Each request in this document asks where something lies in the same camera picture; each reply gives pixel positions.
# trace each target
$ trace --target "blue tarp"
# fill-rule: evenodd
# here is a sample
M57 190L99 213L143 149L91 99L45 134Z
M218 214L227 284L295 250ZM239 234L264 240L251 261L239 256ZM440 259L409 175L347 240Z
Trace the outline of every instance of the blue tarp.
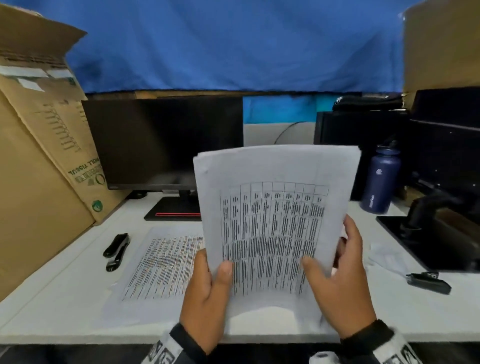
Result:
M7 0L89 34L68 54L85 92L401 91L415 0Z

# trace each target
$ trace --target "black monitor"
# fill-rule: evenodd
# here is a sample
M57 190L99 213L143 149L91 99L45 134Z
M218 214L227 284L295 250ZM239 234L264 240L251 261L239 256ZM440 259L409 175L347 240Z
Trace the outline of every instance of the black monitor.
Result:
M178 190L146 219L200 218L193 157L243 146L241 97L83 101L109 189Z

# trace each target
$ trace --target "navy blue water bottle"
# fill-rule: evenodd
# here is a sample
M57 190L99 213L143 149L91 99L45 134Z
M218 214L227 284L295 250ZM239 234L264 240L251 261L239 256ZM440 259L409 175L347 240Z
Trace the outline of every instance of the navy blue water bottle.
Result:
M377 148L377 155L370 162L367 185L363 192L360 207L373 214L387 212L392 201L395 180L400 169L400 153L395 149L396 142L390 146Z

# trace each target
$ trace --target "desk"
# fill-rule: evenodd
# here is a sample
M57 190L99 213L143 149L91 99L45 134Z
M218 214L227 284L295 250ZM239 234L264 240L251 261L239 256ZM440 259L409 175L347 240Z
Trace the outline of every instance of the desk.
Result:
M173 221L144 221L143 216L161 194L150 193L130 200L104 224L92 228L65 253L55 257L6 300L0 312L13 314L0 328L0 344L128 344L153 343L174 322L97 330L92 323L100 316L109 296L108 288L123 269L152 226L181 224ZM388 244L402 251L412 272L421 272L418 263L376 221L375 215L350 202L348 213L369 243ZM404 215L394 205L389 215ZM102 252L121 232L132 237L120 268L105 271ZM397 327L409 341L480 341L480 275L442 274L452 286L449 296L407 285L404 278L378 266L368 266L368 280L378 317ZM35 294L26 291L34 284ZM224 342L320 342L337 341L325 324L300 325L292 312L267 307L236 316L227 322Z

